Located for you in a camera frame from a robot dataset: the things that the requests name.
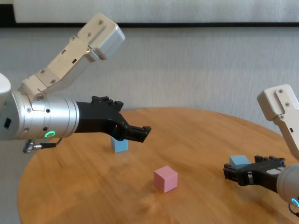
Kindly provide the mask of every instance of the green led ring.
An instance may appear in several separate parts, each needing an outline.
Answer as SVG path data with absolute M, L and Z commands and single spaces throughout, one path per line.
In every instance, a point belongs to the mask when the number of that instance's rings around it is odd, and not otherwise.
M 50 132 L 48 132 L 48 133 L 45 134 L 45 137 L 46 137 L 46 138 L 51 138 L 51 137 L 53 137 L 54 135 L 56 135 L 56 132 L 55 132 L 55 131 L 50 131 Z

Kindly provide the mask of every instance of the screw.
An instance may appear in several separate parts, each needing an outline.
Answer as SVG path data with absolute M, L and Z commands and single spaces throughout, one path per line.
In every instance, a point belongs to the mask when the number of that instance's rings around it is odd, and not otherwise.
M 39 95 L 36 99 L 37 99 L 37 101 L 43 100 L 43 95 Z

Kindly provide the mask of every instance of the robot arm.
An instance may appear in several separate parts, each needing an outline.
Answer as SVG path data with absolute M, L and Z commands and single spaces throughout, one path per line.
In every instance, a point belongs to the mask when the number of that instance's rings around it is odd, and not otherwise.
M 124 41 L 116 23 L 94 16 L 43 70 L 24 80 L 17 91 L 0 75 L 0 140 L 28 139 L 24 152 L 55 144 L 34 144 L 35 139 L 64 138 L 73 133 L 103 132 L 117 140 L 143 142 L 151 128 L 129 125 L 119 113 L 123 103 L 92 97 L 91 103 L 53 93 L 73 83 L 92 62 L 106 60 Z
M 257 100 L 266 119 L 279 127 L 291 154 L 299 160 L 299 103 L 290 85 L 266 89 Z M 226 179 L 240 186 L 256 184 L 278 193 L 299 217 L 290 206 L 299 208 L 299 164 L 286 166 L 284 158 L 255 156 L 255 163 L 240 169 L 225 164 L 223 171 Z
M 290 85 L 266 89 L 257 100 L 266 119 L 279 127 L 291 154 L 299 160 L 299 103 Z
M 90 63 L 106 60 L 124 40 L 116 23 L 97 14 L 46 68 L 24 80 L 19 90 L 26 93 L 34 111 L 43 111 L 38 99 L 70 86 Z

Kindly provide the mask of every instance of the white arm segment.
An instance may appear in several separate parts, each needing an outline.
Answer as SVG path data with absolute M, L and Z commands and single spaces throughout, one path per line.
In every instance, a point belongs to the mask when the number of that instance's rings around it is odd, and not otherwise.
M 90 63 L 106 60 L 124 40 L 115 22 L 97 14 L 46 68 L 24 80 L 19 90 L 26 93 L 33 110 L 43 111 L 38 98 L 70 86 Z
M 279 127 L 291 154 L 299 160 L 299 103 L 290 85 L 266 89 L 257 100 L 266 119 Z
M 0 73 L 0 114 L 1 110 L 11 91 L 11 84 L 9 80 Z

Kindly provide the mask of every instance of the black wall trim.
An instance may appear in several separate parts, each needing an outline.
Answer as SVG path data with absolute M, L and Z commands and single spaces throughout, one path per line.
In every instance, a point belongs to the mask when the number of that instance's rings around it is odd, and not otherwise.
M 0 4 L 0 28 L 67 28 L 85 23 L 16 23 L 14 6 Z M 207 23 L 118 23 L 121 28 L 185 28 L 185 27 L 299 27 L 299 22 L 207 22 Z

